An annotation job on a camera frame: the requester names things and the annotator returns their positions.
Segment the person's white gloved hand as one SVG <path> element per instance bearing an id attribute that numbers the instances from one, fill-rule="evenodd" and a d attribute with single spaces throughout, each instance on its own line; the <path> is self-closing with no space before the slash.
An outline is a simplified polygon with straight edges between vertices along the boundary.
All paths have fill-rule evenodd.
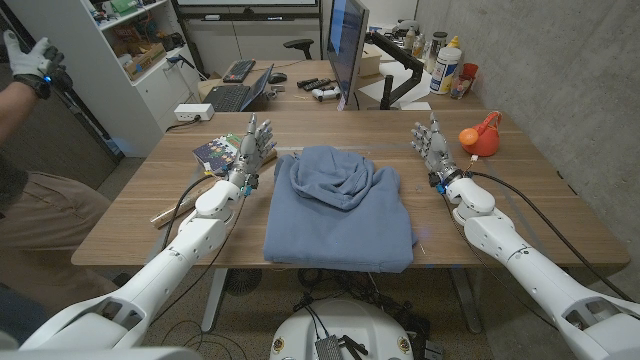
<path id="1" fill-rule="evenodd" d="M 21 50 L 19 39 L 13 31 L 6 30 L 3 39 L 14 76 L 33 75 L 50 82 L 52 75 L 64 60 L 64 54 L 53 46 L 47 37 L 37 41 L 28 53 Z"/>

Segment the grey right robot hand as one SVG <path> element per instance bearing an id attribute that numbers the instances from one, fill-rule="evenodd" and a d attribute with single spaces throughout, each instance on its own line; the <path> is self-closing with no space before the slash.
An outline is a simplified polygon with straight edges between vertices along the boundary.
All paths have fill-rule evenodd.
<path id="1" fill-rule="evenodd" d="M 414 137 L 411 145 L 424 159 L 429 170 L 431 187 L 440 186 L 445 189 L 462 177 L 462 170 L 456 165 L 446 138 L 440 131 L 440 123 L 435 112 L 429 115 L 427 125 L 416 122 L 411 134 Z"/>

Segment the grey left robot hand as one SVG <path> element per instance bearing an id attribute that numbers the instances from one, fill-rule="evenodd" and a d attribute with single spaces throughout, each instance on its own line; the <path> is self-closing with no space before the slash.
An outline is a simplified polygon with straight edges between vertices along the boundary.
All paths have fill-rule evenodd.
<path id="1" fill-rule="evenodd" d="M 272 137 L 271 120 L 257 125 L 257 115 L 252 113 L 227 180 L 239 188 L 248 184 L 255 187 L 259 169 L 267 156 L 274 152 L 276 142 L 271 141 Z"/>

